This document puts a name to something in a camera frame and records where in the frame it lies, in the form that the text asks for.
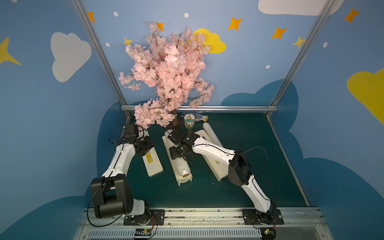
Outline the dispenser lid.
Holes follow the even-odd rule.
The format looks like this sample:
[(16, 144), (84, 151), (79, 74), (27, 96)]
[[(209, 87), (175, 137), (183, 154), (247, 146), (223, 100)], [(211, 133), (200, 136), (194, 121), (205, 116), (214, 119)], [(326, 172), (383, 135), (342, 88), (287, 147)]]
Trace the dispenser lid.
[(154, 141), (150, 150), (148, 150), (148, 152), (143, 156), (143, 161), (149, 177), (153, 177), (164, 170), (157, 155)]

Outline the dispenser base tray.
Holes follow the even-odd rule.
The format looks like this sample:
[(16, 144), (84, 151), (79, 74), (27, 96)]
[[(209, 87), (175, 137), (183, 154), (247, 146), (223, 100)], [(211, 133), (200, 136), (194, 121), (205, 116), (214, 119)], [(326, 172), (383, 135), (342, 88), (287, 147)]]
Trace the dispenser base tray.
[(191, 182), (193, 180), (193, 176), (191, 173), (191, 169), (188, 165), (188, 162), (184, 158), (175, 158), (175, 159), (171, 158), (170, 149), (171, 147), (175, 147), (176, 145), (171, 140), (168, 139), (168, 136), (170, 133), (171, 133), (171, 130), (167, 130), (165, 132), (165, 135), (162, 137), (162, 139), (163, 139), (165, 148), (167, 150), (167, 154), (169, 156), (169, 159), (176, 177), (177, 184), (180, 187), (181, 184), (187, 183), (188, 181)]

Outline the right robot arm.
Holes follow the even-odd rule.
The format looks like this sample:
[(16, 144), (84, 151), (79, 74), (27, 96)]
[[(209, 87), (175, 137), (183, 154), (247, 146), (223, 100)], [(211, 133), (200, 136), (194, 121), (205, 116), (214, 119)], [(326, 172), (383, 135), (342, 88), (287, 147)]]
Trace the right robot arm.
[(223, 164), (228, 169), (229, 181), (241, 187), (253, 202), (257, 214), (255, 221), (264, 224), (275, 222), (276, 203), (258, 185), (244, 152), (220, 147), (196, 133), (184, 135), (178, 130), (168, 130), (165, 137), (172, 143), (169, 148), (172, 159), (195, 153)]

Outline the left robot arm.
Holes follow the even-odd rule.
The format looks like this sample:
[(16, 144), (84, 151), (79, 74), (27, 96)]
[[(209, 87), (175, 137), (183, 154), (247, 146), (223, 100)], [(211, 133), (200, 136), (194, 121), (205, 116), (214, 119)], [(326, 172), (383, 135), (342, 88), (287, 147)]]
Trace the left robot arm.
[(127, 175), (135, 155), (145, 156), (155, 142), (145, 135), (143, 127), (126, 125), (115, 146), (109, 167), (91, 183), (90, 203), (95, 216), (98, 219), (128, 216), (138, 225), (147, 225), (153, 220), (150, 208), (146, 201), (133, 197)]

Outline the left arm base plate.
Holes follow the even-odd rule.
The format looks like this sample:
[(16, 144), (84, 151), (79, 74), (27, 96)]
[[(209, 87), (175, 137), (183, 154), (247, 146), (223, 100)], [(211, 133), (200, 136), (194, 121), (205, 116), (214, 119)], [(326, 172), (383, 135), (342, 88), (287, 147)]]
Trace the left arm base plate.
[(165, 220), (164, 209), (151, 209), (143, 215), (127, 216), (124, 226), (163, 226)]

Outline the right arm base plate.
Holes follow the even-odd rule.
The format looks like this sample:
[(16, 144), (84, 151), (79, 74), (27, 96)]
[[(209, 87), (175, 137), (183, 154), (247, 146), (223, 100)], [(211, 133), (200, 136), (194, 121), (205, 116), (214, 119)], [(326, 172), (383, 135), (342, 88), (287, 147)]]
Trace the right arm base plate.
[(276, 209), (272, 215), (262, 213), (256, 209), (243, 209), (243, 220), (245, 225), (283, 225), (282, 213)]

